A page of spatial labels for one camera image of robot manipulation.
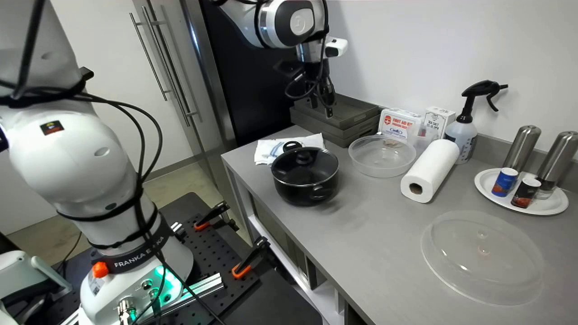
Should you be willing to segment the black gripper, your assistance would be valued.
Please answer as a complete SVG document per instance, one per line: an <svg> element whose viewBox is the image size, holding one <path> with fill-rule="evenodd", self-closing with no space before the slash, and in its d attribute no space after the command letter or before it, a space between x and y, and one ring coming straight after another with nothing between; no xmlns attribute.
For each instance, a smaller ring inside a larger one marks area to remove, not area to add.
<svg viewBox="0 0 578 325"><path fill-rule="evenodd" d="M323 49L325 46L321 42L300 44L296 47L298 60L303 64L300 87L301 98L309 96L312 109L319 107L319 98L325 105L325 116L332 118L334 87L328 78L328 64Z"/></svg>

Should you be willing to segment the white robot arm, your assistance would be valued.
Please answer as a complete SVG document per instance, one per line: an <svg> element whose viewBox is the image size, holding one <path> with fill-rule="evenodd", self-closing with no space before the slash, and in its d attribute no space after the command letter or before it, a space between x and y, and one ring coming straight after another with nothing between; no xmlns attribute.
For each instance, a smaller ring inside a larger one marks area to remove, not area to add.
<svg viewBox="0 0 578 325"><path fill-rule="evenodd" d="M95 250L70 322L135 325L198 298L195 257L94 112L90 78L48 0L0 0L2 150Z"/></svg>

